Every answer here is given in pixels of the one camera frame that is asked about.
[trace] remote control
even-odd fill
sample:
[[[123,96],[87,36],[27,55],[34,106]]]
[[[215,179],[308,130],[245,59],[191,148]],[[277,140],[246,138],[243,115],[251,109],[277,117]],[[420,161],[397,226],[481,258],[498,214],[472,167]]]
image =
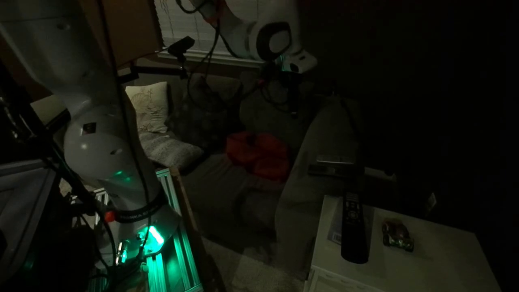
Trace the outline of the remote control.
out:
[[[342,240],[340,255],[352,263],[368,261],[368,242],[363,223],[360,197],[345,193],[342,197]]]

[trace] red cloth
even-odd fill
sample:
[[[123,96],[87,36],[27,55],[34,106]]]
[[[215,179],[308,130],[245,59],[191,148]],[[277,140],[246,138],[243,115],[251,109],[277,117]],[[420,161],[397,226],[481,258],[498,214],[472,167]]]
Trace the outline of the red cloth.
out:
[[[240,132],[227,137],[227,158],[249,174],[283,182],[290,172],[287,146],[267,133]]]

